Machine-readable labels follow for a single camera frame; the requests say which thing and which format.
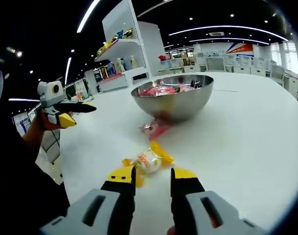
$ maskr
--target window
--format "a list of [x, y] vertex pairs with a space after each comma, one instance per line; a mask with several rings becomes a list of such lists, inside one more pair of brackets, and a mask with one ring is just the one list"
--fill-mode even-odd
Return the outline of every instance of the window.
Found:
[[277, 65], [281, 66], [279, 43], [271, 44], [271, 53], [272, 53], [272, 60], [274, 60], [277, 63]]
[[298, 74], [298, 55], [296, 45], [293, 41], [288, 41], [283, 44], [287, 69]]

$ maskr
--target wrapped candy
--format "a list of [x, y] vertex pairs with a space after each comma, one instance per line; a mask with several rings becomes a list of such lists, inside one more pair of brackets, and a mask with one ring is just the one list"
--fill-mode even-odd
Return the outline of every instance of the wrapped candy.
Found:
[[152, 87], [140, 93], [141, 96], [158, 96], [176, 93], [176, 89], [168, 86]]
[[143, 185], [144, 175], [151, 174], [159, 168], [169, 166], [174, 162], [168, 153], [166, 153], [161, 146], [155, 141], [151, 142], [151, 147], [140, 153], [134, 159], [124, 159], [124, 166], [136, 167], [136, 187], [139, 188]]
[[163, 134], [170, 127], [171, 126], [165, 123], [164, 121], [155, 119], [152, 122], [141, 127], [140, 130], [144, 132], [149, 137], [149, 140], [151, 141], [156, 139], [159, 135]]

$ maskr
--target white shelf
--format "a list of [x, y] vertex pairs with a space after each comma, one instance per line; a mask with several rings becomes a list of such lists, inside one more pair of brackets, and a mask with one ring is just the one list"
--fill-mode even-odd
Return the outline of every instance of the white shelf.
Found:
[[140, 49], [138, 39], [118, 39], [96, 57], [94, 61], [110, 60], [115, 63], [117, 58], [125, 57], [131, 52], [135, 52], [137, 49]]

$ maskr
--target red candy wrapper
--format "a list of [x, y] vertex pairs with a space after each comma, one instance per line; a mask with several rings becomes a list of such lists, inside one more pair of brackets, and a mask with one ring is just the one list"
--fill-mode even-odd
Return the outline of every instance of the red candy wrapper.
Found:
[[140, 130], [144, 132], [149, 137], [149, 140], [151, 141], [156, 139], [159, 135], [164, 133], [170, 127], [171, 125], [165, 123], [164, 121], [155, 119], [152, 122], [141, 127]]
[[140, 93], [141, 96], [159, 96], [176, 93], [175, 88], [167, 86], [152, 87]]

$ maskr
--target led light strip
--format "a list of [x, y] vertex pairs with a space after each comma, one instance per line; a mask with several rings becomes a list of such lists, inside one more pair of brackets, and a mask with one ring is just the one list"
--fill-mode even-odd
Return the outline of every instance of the led light strip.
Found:
[[198, 41], [206, 41], [206, 40], [218, 40], [218, 39], [230, 39], [230, 40], [241, 40], [241, 41], [251, 41], [251, 42], [256, 42], [256, 43], [262, 43], [265, 45], [269, 45], [269, 43], [257, 41], [257, 40], [252, 40], [252, 39], [245, 39], [245, 38], [205, 38], [205, 39], [198, 39], [198, 40], [192, 40], [189, 42], [198, 42]]
[[88, 8], [88, 10], [86, 11], [84, 17], [82, 18], [79, 27], [77, 29], [77, 33], [80, 33], [82, 31], [82, 29], [84, 28], [89, 16], [91, 15], [92, 11], [94, 10], [94, 8], [97, 6], [97, 4], [100, 2], [100, 0], [94, 0], [90, 7]]
[[70, 65], [70, 61], [71, 61], [71, 57], [69, 58], [68, 62], [67, 62], [67, 67], [66, 67], [66, 73], [65, 73], [65, 85], [67, 82], [67, 76], [69, 75], [69, 65]]
[[19, 98], [10, 98], [8, 101], [34, 101], [34, 102], [40, 102], [37, 99], [19, 99]]
[[199, 28], [191, 28], [191, 29], [187, 29], [187, 30], [183, 30], [183, 31], [179, 31], [176, 33], [171, 33], [169, 34], [169, 36], [175, 35], [175, 34], [179, 34], [179, 33], [185, 33], [185, 32], [189, 32], [189, 31], [193, 31], [193, 30], [198, 30], [198, 29], [206, 29], [206, 28], [245, 28], [245, 29], [252, 29], [252, 30], [256, 30], [256, 31], [260, 31], [263, 33], [268, 33], [271, 34], [273, 36], [279, 37], [285, 41], [288, 41], [288, 39], [279, 36], [278, 34], [263, 30], [263, 29], [259, 29], [259, 28], [252, 28], [252, 27], [246, 27], [246, 26], [239, 26], [239, 25], [218, 25], [218, 26], [205, 26], [205, 27], [199, 27]]
[[173, 45], [165, 46], [164, 48], [172, 47]]

